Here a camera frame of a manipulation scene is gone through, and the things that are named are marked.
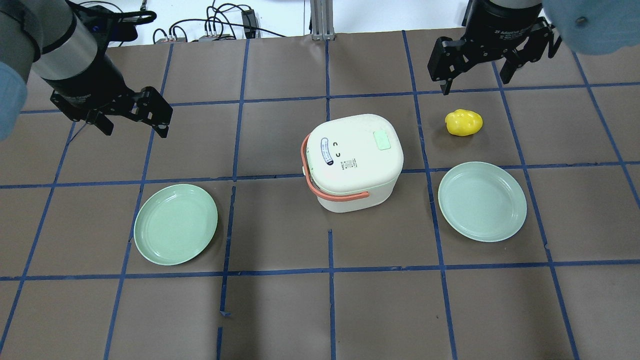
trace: light blue plate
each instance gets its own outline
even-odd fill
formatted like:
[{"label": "light blue plate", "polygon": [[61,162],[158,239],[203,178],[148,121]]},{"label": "light blue plate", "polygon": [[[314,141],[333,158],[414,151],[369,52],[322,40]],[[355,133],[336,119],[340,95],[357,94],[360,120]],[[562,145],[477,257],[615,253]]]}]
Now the light blue plate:
[{"label": "light blue plate", "polygon": [[211,196],[190,184],[176,184],[153,194],[142,205],[133,227],[136,247],[158,265],[177,265],[203,251],[218,225]]},{"label": "light blue plate", "polygon": [[460,164],[442,178],[440,210],[467,238],[495,242],[512,237],[527,217],[527,200],[509,173],[488,163]]}]

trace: orange handle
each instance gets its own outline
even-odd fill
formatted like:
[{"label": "orange handle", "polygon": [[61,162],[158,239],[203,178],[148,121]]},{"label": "orange handle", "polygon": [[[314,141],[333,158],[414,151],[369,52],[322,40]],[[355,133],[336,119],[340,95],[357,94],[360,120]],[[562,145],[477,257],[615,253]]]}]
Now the orange handle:
[{"label": "orange handle", "polygon": [[364,199],[366,197],[369,197],[369,192],[361,192],[361,193],[355,193],[353,195],[345,195],[345,196],[329,195],[321,192],[311,183],[311,171],[309,170],[309,165],[307,164],[307,157],[305,156],[305,150],[307,149],[307,142],[309,140],[309,136],[311,136],[311,134],[307,135],[307,137],[305,138],[305,141],[302,142],[302,147],[300,147],[300,156],[302,157],[302,167],[305,169],[305,179],[307,179],[307,185],[309,186],[309,189],[311,190],[311,192],[314,193],[317,197],[324,200],[328,200],[328,201],[352,201],[352,200],[359,200],[359,199]]}]

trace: white lid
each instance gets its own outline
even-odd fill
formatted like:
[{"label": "white lid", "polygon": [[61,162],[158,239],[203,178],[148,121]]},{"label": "white lid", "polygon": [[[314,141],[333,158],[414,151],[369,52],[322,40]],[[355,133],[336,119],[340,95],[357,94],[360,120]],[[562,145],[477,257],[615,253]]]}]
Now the white lid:
[{"label": "white lid", "polygon": [[321,124],[309,135],[306,155],[314,183],[331,195],[389,183],[400,174],[404,161],[394,127],[372,114]]}]

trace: yellow bell pepper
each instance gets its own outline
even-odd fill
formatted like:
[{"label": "yellow bell pepper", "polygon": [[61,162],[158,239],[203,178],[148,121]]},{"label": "yellow bell pepper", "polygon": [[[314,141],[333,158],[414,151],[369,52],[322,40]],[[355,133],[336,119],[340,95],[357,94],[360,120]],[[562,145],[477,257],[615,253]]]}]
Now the yellow bell pepper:
[{"label": "yellow bell pepper", "polygon": [[458,109],[444,119],[449,134],[456,136],[472,135],[482,128],[482,116],[473,111]]}]

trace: green plate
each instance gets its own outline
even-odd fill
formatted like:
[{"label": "green plate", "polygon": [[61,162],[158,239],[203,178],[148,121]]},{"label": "green plate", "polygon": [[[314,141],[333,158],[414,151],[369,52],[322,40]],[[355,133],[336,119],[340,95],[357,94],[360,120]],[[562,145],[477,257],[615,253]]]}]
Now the green plate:
[{"label": "green plate", "polygon": [[133,227],[140,254],[158,265],[193,259],[207,247],[218,225],[211,196],[190,184],[177,184],[153,194],[142,205]]},{"label": "green plate", "polygon": [[459,233],[477,241],[512,237],[527,217],[527,201],[518,182],[503,169],[473,161],[442,178],[440,210]]}]

